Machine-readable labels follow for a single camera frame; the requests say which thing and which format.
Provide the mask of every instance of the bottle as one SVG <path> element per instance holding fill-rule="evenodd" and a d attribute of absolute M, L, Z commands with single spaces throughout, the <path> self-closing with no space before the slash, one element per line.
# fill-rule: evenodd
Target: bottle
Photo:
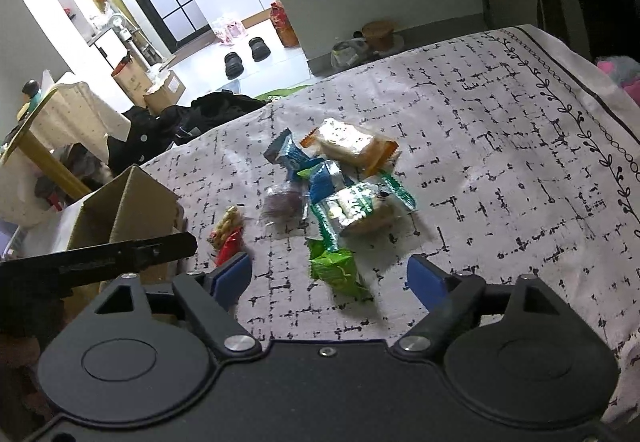
<path fill-rule="evenodd" d="M 271 24 L 276 29 L 276 33 L 285 48 L 293 48 L 300 46 L 298 36 L 296 35 L 284 7 L 280 3 L 271 3 Z"/>

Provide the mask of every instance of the blue candy wrapper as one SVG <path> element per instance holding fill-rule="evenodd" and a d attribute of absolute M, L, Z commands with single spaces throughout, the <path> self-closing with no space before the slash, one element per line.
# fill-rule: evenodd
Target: blue candy wrapper
<path fill-rule="evenodd" d="M 309 199 L 312 205 L 354 184 L 353 180 L 342 172 L 340 164 L 334 160 L 325 160 L 300 173 L 303 178 L 309 180 Z"/>
<path fill-rule="evenodd" d="M 264 157 L 271 164 L 276 164 L 286 168 L 288 171 L 287 180 L 298 179 L 297 172 L 308 169 L 322 162 L 322 158 L 309 158 L 295 142 L 291 136 L 289 128 L 280 133 L 271 142 Z"/>

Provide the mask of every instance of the red wrapper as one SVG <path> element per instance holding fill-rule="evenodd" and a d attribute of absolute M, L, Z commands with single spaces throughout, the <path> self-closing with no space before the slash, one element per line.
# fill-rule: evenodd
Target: red wrapper
<path fill-rule="evenodd" d="M 220 266 L 229 261 L 233 256 L 242 250 L 242 228 L 235 229 L 226 239 L 225 244 L 218 252 L 216 265 Z"/>

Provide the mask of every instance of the black slipper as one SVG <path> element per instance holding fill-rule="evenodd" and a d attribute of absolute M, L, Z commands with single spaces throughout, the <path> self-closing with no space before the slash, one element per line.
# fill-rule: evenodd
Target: black slipper
<path fill-rule="evenodd" d="M 255 62 L 265 60 L 271 55 L 271 50 L 261 37 L 255 37 L 249 41 L 249 47 L 251 48 L 251 54 Z"/>
<path fill-rule="evenodd" d="M 242 75 L 244 72 L 244 66 L 242 65 L 242 59 L 235 52 L 226 54 L 225 56 L 225 73 L 226 78 L 236 78 Z"/>

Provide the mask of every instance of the wrapped snack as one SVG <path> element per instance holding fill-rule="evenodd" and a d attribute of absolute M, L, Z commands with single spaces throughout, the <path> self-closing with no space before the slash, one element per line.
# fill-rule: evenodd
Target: wrapped snack
<path fill-rule="evenodd" d="M 232 205 L 226 209 L 216 228 L 209 234 L 207 241 L 216 250 L 220 250 L 229 235 L 238 227 L 242 227 L 242 215 L 240 214 L 240 209 Z"/>
<path fill-rule="evenodd" d="M 226 261 L 229 261 L 233 256 L 242 250 L 242 227 L 235 229 L 225 241 L 216 257 L 216 265 L 220 266 Z"/>
<path fill-rule="evenodd" d="M 290 177 L 296 179 L 298 171 L 308 169 L 322 162 L 322 158 L 309 158 L 295 142 L 291 136 L 289 128 L 280 133 L 269 145 L 264 157 L 271 163 L 282 166 L 289 171 Z"/>
<path fill-rule="evenodd" d="M 330 285 L 336 292 L 356 299 L 370 297 L 358 274 L 353 252 L 341 248 L 337 252 L 327 252 L 320 239 L 308 239 L 311 277 Z"/>
<path fill-rule="evenodd" d="M 262 201 L 262 219 L 289 219 L 302 216 L 305 205 L 306 188 L 302 181 L 287 181 L 269 187 Z"/>
<path fill-rule="evenodd" d="M 340 165 L 335 160 L 325 160 L 317 166 L 299 171 L 299 176 L 309 180 L 309 200 L 311 203 L 318 203 L 326 197 L 353 186 L 353 181 L 340 169 Z"/>
<path fill-rule="evenodd" d="M 404 187 L 385 171 L 347 187 L 311 206 L 329 252 L 338 250 L 338 237 L 367 234 L 416 210 Z"/>
<path fill-rule="evenodd" d="M 318 152 L 332 160 L 362 168 L 369 176 L 378 171 L 398 149 L 398 143 L 360 126 L 326 118 L 302 142 L 303 148 L 316 146 Z"/>

